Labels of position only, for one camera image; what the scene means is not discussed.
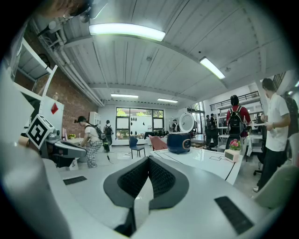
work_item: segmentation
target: red shirt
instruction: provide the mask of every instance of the red shirt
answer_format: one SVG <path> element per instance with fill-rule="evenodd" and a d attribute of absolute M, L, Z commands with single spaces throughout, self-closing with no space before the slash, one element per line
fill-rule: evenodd
<path fill-rule="evenodd" d="M 234 105 L 233 106 L 233 111 L 237 111 L 239 105 Z M 247 111 L 247 109 L 245 107 L 242 107 L 241 110 L 240 110 L 240 115 L 241 115 L 241 120 L 242 122 L 244 122 L 244 117 L 247 121 L 247 123 L 249 124 L 251 122 L 251 119 L 250 119 L 250 116 L 249 116 L 249 113 Z M 228 110 L 228 113 L 226 115 L 226 122 L 228 123 L 228 119 L 230 118 L 230 111 Z M 248 136 L 248 133 L 247 132 L 242 132 L 241 133 L 241 137 L 246 137 Z"/>

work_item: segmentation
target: red diamond sticker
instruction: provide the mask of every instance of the red diamond sticker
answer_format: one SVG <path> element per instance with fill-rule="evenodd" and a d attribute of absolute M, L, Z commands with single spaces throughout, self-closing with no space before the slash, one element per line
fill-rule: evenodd
<path fill-rule="evenodd" d="M 54 105 L 52 106 L 52 109 L 51 109 L 52 114 L 55 114 L 57 110 L 58 110 L 58 107 L 57 107 L 56 103 L 54 103 Z"/>

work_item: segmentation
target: ceiling light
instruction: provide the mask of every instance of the ceiling light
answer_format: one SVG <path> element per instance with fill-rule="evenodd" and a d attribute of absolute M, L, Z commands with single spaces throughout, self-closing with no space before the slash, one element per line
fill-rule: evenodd
<path fill-rule="evenodd" d="M 138 95 L 122 95 L 122 94 L 111 94 L 112 97 L 127 97 L 127 98 L 138 98 Z"/>
<path fill-rule="evenodd" d="M 219 79 L 225 78 L 225 76 L 222 74 L 222 72 L 212 63 L 210 62 L 206 57 L 204 57 L 200 63 L 207 67 L 213 74 L 215 74 Z"/>
<path fill-rule="evenodd" d="M 143 36 L 157 41 L 162 41 L 165 37 L 165 32 L 161 32 L 152 28 L 138 26 L 126 23 L 103 23 L 89 26 L 91 35 L 100 34 L 126 34 Z"/>
<path fill-rule="evenodd" d="M 158 101 L 167 101 L 167 102 L 172 102 L 172 103 L 177 103 L 177 100 L 171 100 L 171 99 L 161 99 L 159 98 Z"/>

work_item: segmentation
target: black pants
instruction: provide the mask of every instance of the black pants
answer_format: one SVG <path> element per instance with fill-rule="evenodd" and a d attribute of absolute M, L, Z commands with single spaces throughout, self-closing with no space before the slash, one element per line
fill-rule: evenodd
<path fill-rule="evenodd" d="M 263 186 L 269 181 L 272 175 L 276 172 L 277 167 L 280 167 L 286 161 L 284 151 L 272 151 L 267 148 L 266 156 L 263 162 L 263 170 L 261 179 L 258 182 L 258 190 L 261 190 Z"/>
<path fill-rule="evenodd" d="M 108 145 L 112 145 L 112 136 L 111 135 L 106 135 L 107 141 L 108 141 Z"/>

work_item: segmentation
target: white t-shirt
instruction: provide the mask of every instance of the white t-shirt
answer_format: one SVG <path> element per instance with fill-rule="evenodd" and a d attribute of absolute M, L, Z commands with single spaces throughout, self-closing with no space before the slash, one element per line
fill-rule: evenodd
<path fill-rule="evenodd" d="M 289 114 L 285 100 L 274 93 L 268 109 L 268 122 L 277 123 L 282 121 L 282 116 Z M 266 147 L 272 151 L 284 151 L 288 138 L 289 127 L 275 128 L 267 132 Z"/>
<path fill-rule="evenodd" d="M 90 137 L 90 141 L 94 142 L 97 141 L 99 139 L 99 135 L 96 131 L 96 129 L 92 126 L 86 127 L 85 128 L 85 133 L 89 133 L 89 137 Z"/>

